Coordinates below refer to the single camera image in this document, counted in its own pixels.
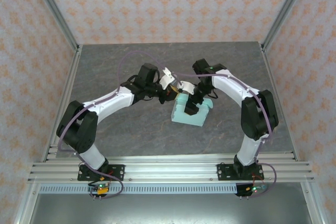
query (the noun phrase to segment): light blue object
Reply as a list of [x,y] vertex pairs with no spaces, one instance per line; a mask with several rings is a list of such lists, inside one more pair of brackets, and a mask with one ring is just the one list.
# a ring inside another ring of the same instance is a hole
[[172,112],[172,122],[186,123],[202,127],[209,110],[214,107],[212,100],[205,98],[202,105],[196,105],[200,109],[198,113],[195,115],[188,115],[187,113],[184,113],[188,96],[188,94],[179,94],[176,98]]

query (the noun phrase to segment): orange patterned wallpaper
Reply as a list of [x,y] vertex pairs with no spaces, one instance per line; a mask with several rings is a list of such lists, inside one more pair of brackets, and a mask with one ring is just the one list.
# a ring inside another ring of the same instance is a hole
[[72,56],[43,0],[0,1],[1,223],[13,223],[42,157]]
[[80,44],[260,41],[285,0],[56,0]]
[[297,0],[267,56],[300,158],[336,220],[336,0]]

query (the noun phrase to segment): black mounting plate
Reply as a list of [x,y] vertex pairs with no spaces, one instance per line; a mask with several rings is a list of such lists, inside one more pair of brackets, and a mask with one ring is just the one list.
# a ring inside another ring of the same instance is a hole
[[[124,174],[125,174],[125,165],[108,165],[107,168],[107,174],[109,174],[111,171],[112,176],[117,177],[121,181],[124,180]],[[100,180],[100,175],[97,173],[94,173],[91,171],[86,165],[80,165],[79,166],[79,172],[78,172],[78,181],[98,181]]]
[[253,169],[248,171],[248,174],[244,174],[244,177],[239,177],[233,168],[233,164],[221,163],[217,165],[218,180],[253,180],[252,174],[255,174],[264,179],[263,167],[261,165],[256,165]]

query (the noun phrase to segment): white robotic arm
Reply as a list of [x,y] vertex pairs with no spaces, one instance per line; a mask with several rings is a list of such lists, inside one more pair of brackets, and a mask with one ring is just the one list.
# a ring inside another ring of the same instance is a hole
[[[253,97],[253,95],[248,92],[242,85],[234,81],[234,77],[228,69],[222,69],[216,72],[217,74],[224,74],[224,76],[212,76],[212,83],[214,88],[219,89],[226,93],[230,98],[232,98],[240,107],[242,107],[242,101],[247,97]],[[250,91],[255,94],[259,93],[258,89],[254,89],[249,85],[243,83]],[[263,138],[268,137],[268,134],[264,134],[258,140],[249,138],[247,135],[244,135],[242,146],[237,154],[238,160],[244,166],[251,165],[255,162],[255,157],[258,151],[258,148],[261,144]]]
[[[162,104],[165,101],[172,101],[179,91],[189,93],[185,113],[193,115],[198,112],[196,104],[202,104],[203,97],[210,94],[214,89],[220,89],[242,109],[241,126],[245,135],[242,146],[234,159],[233,170],[238,179],[250,180],[251,173],[255,169],[259,170],[259,166],[255,164],[258,148],[262,140],[268,136],[265,118],[259,111],[258,103],[251,92],[257,94],[261,100],[273,130],[278,125],[278,118],[271,93],[267,90],[260,92],[251,88],[234,78],[230,71],[220,64],[211,67],[202,59],[197,61],[193,68],[197,74],[205,74],[206,76],[199,77],[201,81],[197,85],[181,81],[175,88],[172,86],[175,79],[168,69],[164,69],[165,76],[160,79],[157,67],[146,63],[141,67],[134,81],[132,81],[132,78],[129,79],[127,82],[122,83],[118,90],[90,102],[71,102],[58,126],[56,134],[61,136],[65,127],[70,124],[69,122],[76,117],[78,112],[87,108],[70,125],[65,133],[64,141],[93,169],[106,173],[108,161],[98,151],[94,140],[98,123],[107,116],[121,108],[144,100],[145,97],[158,97]],[[154,82],[156,74],[158,75],[158,80]]]

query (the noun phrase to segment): cable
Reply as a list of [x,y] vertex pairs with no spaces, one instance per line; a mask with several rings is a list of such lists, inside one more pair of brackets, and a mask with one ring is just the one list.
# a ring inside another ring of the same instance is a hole
[[152,100],[153,100],[153,97],[149,99],[142,99],[142,101],[145,101],[145,102],[152,101]]
[[137,77],[138,75],[137,74],[134,74],[134,75],[132,75],[130,78],[128,78],[127,79],[127,81],[131,81],[131,80],[133,80],[135,77]]
[[[117,72],[117,82],[118,82],[118,88],[116,90],[115,93],[113,93],[112,95],[110,95],[109,97],[106,97],[105,99],[102,99],[100,101],[97,101],[95,103],[92,103],[90,105],[88,105],[87,107],[83,108],[81,111],[79,111],[70,121],[69,123],[65,126],[60,138],[59,138],[59,141],[58,141],[58,145],[57,145],[57,149],[58,151],[60,152],[68,152],[68,153],[73,153],[74,150],[66,150],[66,149],[62,149],[61,145],[62,145],[62,141],[63,141],[63,138],[65,136],[65,134],[67,133],[67,131],[69,130],[70,126],[74,123],[74,121],[80,116],[82,115],[85,111],[87,111],[89,108],[93,107],[94,105],[99,105],[100,103],[103,103],[103,102],[106,102],[106,101],[109,101],[111,100],[113,97],[115,97],[119,90],[120,90],[120,69],[121,69],[121,66],[123,64],[123,62],[130,56],[132,55],[135,55],[135,54],[145,54],[147,56],[149,56],[150,58],[152,58],[162,69],[165,69],[165,67],[158,62],[158,60],[156,58],[154,58],[151,54],[147,53],[147,52],[144,52],[144,51],[131,51],[129,53],[127,53],[119,62],[119,65],[118,65],[118,72]],[[175,80],[182,84],[181,81],[178,79],[177,76],[173,76],[175,78]]]
[[[118,73],[117,73],[117,80],[118,80],[118,88],[116,90],[115,93],[113,93],[112,95],[110,95],[109,97],[106,97],[105,99],[102,99],[100,101],[97,101],[96,103],[92,103],[90,105],[88,105],[87,107],[83,108],[81,111],[79,111],[70,121],[69,123],[66,125],[66,127],[64,128],[60,138],[59,138],[59,141],[58,141],[58,150],[61,151],[61,152],[73,152],[72,150],[64,150],[61,148],[61,144],[62,144],[62,141],[63,141],[63,138],[66,134],[66,132],[69,130],[70,126],[73,124],[73,122],[78,118],[80,117],[85,111],[87,111],[89,108],[93,107],[94,105],[99,105],[100,103],[103,103],[103,102],[106,102],[106,101],[109,101],[110,99],[112,99],[113,97],[115,97],[119,90],[120,90],[120,69],[121,69],[121,65],[123,64],[123,62],[125,61],[126,58],[128,58],[129,56],[131,55],[134,55],[134,54],[145,54],[147,56],[149,56],[150,58],[152,58],[162,69],[165,69],[164,66],[162,66],[153,56],[151,56],[149,53],[147,52],[143,52],[143,51],[132,51],[132,52],[129,52],[128,54],[126,54],[120,61],[119,63],[119,66],[118,66]],[[268,129],[268,137],[267,138],[264,138],[263,140],[269,140],[272,136],[272,130],[271,130],[271,126],[270,126],[270,123],[269,123],[269,120],[268,120],[268,116],[267,116],[267,113],[266,113],[266,110],[263,106],[263,104],[261,103],[260,99],[257,97],[256,94],[254,94],[254,92],[252,92],[244,83],[242,83],[240,80],[238,80],[237,78],[233,77],[233,76],[229,76],[227,74],[220,74],[220,73],[215,73],[215,74],[184,74],[184,73],[176,73],[176,72],[172,72],[172,76],[174,77],[174,79],[179,83],[179,84],[182,84],[181,81],[178,79],[177,75],[179,76],[186,76],[186,77],[212,77],[212,76],[222,76],[222,77],[226,77],[226,78],[230,78],[232,80],[234,80],[235,82],[237,82],[238,84],[240,84],[245,90],[247,90],[250,94],[252,94],[252,96],[255,98],[255,100],[257,101],[257,103],[259,104],[259,107],[261,108],[262,112],[263,112],[263,115],[264,115],[264,118],[265,118],[265,121],[266,121],[266,125],[267,125],[267,129]],[[263,144],[263,141],[261,142],[261,144],[259,145],[259,148],[257,150],[257,153],[256,153],[256,156],[255,156],[255,163],[258,164],[257,162],[257,156],[260,152],[260,149],[261,149],[261,146]],[[76,155],[85,163],[85,165],[90,169],[92,170],[93,172],[97,173],[97,174],[100,174],[102,176],[106,176],[106,177],[110,177],[110,178],[113,178],[117,181],[120,182],[122,188],[121,190],[114,194],[114,195],[111,195],[111,196],[106,196],[106,197],[103,197],[103,198],[111,198],[111,197],[114,197],[118,194],[120,194],[123,190],[123,183],[121,182],[121,180],[119,180],[118,178],[114,177],[114,176],[111,176],[111,175],[108,175],[108,174],[104,174],[104,173],[101,173],[95,169],[93,169],[92,167],[90,167],[81,157],[79,154],[76,153]],[[264,194],[265,192],[269,191],[270,189],[272,189],[272,187],[274,186],[275,182],[276,182],[276,179],[277,179],[277,173],[274,169],[273,166],[271,166],[270,164],[266,164],[266,163],[263,163],[264,165],[267,165],[267,166],[270,166],[273,171],[274,171],[274,174],[275,174],[275,179],[274,179],[274,182],[273,184],[266,190],[264,191],[262,194]]]
[[156,72],[157,75],[158,75],[158,79],[156,80],[156,83],[160,83],[160,71],[158,71],[158,70],[156,69],[155,72]]
[[253,177],[253,186],[254,186],[254,184],[256,182],[256,178],[259,178],[261,180],[261,182],[263,184],[265,184],[264,180],[259,175],[255,175],[254,173],[252,173],[252,177]]
[[269,191],[274,187],[274,185],[275,185],[275,183],[276,183],[276,181],[277,181],[277,172],[276,172],[276,170],[274,169],[274,167],[273,167],[272,165],[267,164],[267,163],[258,163],[258,160],[257,160],[257,156],[258,156],[258,154],[259,154],[259,152],[260,152],[260,150],[261,150],[262,145],[264,144],[264,142],[265,142],[266,140],[270,140],[271,137],[272,137],[272,130],[271,130],[271,126],[270,126],[270,123],[269,123],[269,120],[268,120],[268,116],[267,116],[266,110],[265,110],[263,104],[261,103],[259,97],[257,97],[257,95],[256,95],[253,91],[251,91],[251,90],[249,89],[249,87],[247,87],[247,86],[246,86],[243,82],[241,82],[239,79],[237,79],[237,78],[235,78],[235,77],[233,77],[233,76],[229,76],[229,75],[227,75],[227,74],[222,74],[222,73],[214,73],[214,74],[211,74],[211,73],[209,73],[209,74],[186,74],[186,73],[176,73],[176,72],[174,72],[174,74],[176,74],[176,75],[178,75],[178,76],[186,76],[186,77],[212,77],[212,76],[222,76],[222,77],[226,77],[226,78],[232,79],[232,80],[234,80],[235,82],[237,82],[240,86],[242,86],[247,92],[249,92],[249,93],[255,98],[255,100],[257,101],[257,103],[258,103],[258,105],[259,105],[259,107],[261,108],[261,111],[263,112],[263,115],[264,115],[264,118],[265,118],[265,121],[266,121],[266,125],[267,125],[268,137],[263,138],[263,140],[261,141],[261,143],[260,143],[260,145],[259,145],[259,147],[258,147],[258,150],[257,150],[257,152],[256,152],[256,155],[255,155],[255,157],[254,157],[254,162],[255,162],[256,164],[259,164],[259,165],[266,165],[266,166],[271,167],[271,169],[272,169],[273,172],[274,172],[274,181],[273,181],[272,185],[271,185],[270,187],[268,187],[265,191],[263,191],[261,194],[258,194],[258,195],[252,195],[252,196],[250,196],[250,198],[259,197],[259,196],[261,196],[261,195],[264,195],[266,192],[269,192]]
[[[123,184],[123,182],[122,182],[119,178],[117,178],[117,177],[115,177],[115,176],[112,176],[112,175],[109,175],[109,174],[106,174],[106,173],[101,173],[101,172],[99,172],[99,171],[93,169],[88,163],[85,162],[85,160],[84,160],[78,153],[76,154],[76,156],[77,156],[82,162],[84,162],[84,164],[85,164],[91,171],[93,171],[94,173],[97,173],[97,174],[99,174],[99,175],[101,175],[101,176],[104,176],[104,177],[108,177],[108,178],[114,179],[114,180],[116,180],[116,181],[118,181],[118,182],[120,183],[120,185],[121,185],[121,189],[119,190],[119,192],[117,192],[117,193],[115,193],[115,194],[111,194],[111,195],[106,195],[106,196],[104,196],[104,197],[101,197],[100,199],[109,199],[109,198],[118,196],[119,194],[122,193],[122,191],[124,190],[124,184]],[[95,188],[93,187],[93,188],[91,189],[91,191],[90,191],[90,196],[91,196],[92,198],[94,198],[94,195],[92,194],[92,191],[93,191],[94,189],[95,189]]]
[[274,172],[274,181],[273,181],[273,183],[272,183],[272,184],[271,184],[265,191],[263,191],[261,194],[251,195],[251,196],[249,196],[249,198],[260,197],[261,195],[264,195],[264,194],[268,193],[269,191],[271,191],[271,189],[274,187],[274,185],[275,185],[275,183],[276,183],[276,181],[277,181],[277,172],[275,171],[275,168],[274,168],[272,165],[267,164],[267,163],[258,163],[258,165],[266,165],[266,166],[271,167],[271,169],[272,169],[273,172]]
[[[76,115],[69,121],[69,123],[65,126],[65,128],[64,128],[64,130],[63,130],[63,132],[62,132],[62,134],[61,134],[61,136],[60,136],[60,138],[59,138],[59,141],[58,141],[58,144],[57,144],[57,149],[58,149],[58,151],[60,151],[60,152],[68,152],[68,153],[73,153],[73,152],[74,152],[74,150],[65,150],[65,149],[62,149],[61,145],[62,145],[62,141],[63,141],[63,138],[64,138],[65,134],[67,133],[67,131],[69,130],[69,128],[71,127],[71,125],[77,120],[77,118],[80,117],[80,116],[81,116],[84,112],[86,112],[89,108],[91,108],[91,107],[93,107],[93,106],[95,106],[95,105],[99,105],[100,103],[109,101],[109,100],[111,100],[113,97],[115,97],[115,96],[118,94],[118,92],[119,92],[119,90],[120,90],[120,69],[121,69],[121,66],[122,66],[123,62],[124,62],[128,57],[130,57],[131,55],[135,55],[135,54],[145,54],[145,55],[149,56],[150,58],[152,58],[152,59],[153,59],[153,60],[154,60],[154,61],[155,61],[155,62],[156,62],[162,69],[165,69],[165,67],[164,67],[163,65],[161,65],[161,64],[157,61],[157,59],[155,59],[152,55],[150,55],[150,54],[147,53],[147,52],[144,52],[144,51],[132,51],[132,52],[129,52],[128,54],[126,54],[126,55],[120,60],[119,65],[118,65],[118,72],[117,72],[118,87],[117,87],[116,92],[113,93],[112,95],[110,95],[109,97],[106,97],[105,99],[102,99],[102,100],[100,100],[100,101],[97,101],[97,102],[95,102],[95,103],[92,103],[92,104],[90,104],[90,105],[84,107],[82,110],[80,110],[80,111],[79,111],[79,112],[78,112],[78,113],[77,113],[77,114],[76,114]],[[177,76],[175,76],[175,75],[172,75],[172,76],[174,77],[174,79],[175,79],[178,83],[182,84],[181,81],[178,79]],[[87,164],[87,163],[85,162],[85,160],[84,160],[84,159],[83,159],[77,152],[75,152],[75,154],[76,154],[76,156],[77,156],[82,162],[84,162],[85,165],[86,165],[91,171],[93,171],[94,173],[99,174],[99,175],[102,175],[102,176],[104,176],[104,177],[113,178],[113,179],[117,180],[117,181],[121,184],[121,189],[120,189],[120,191],[119,191],[118,193],[113,194],[113,195],[109,195],[109,196],[105,196],[105,197],[103,197],[103,199],[111,198],[111,197],[114,197],[114,196],[117,196],[117,195],[121,194],[121,192],[122,192],[123,189],[124,189],[124,185],[123,185],[123,183],[121,182],[121,180],[119,180],[118,178],[116,178],[116,177],[114,177],[114,176],[111,176],[111,175],[108,175],[108,174],[104,174],[104,173],[101,173],[101,172],[99,172],[99,171],[93,169],[89,164]]]
[[212,95],[208,94],[208,97],[211,97],[213,99],[218,99],[218,95],[216,94],[215,89],[212,89],[212,92],[215,96],[212,96]]

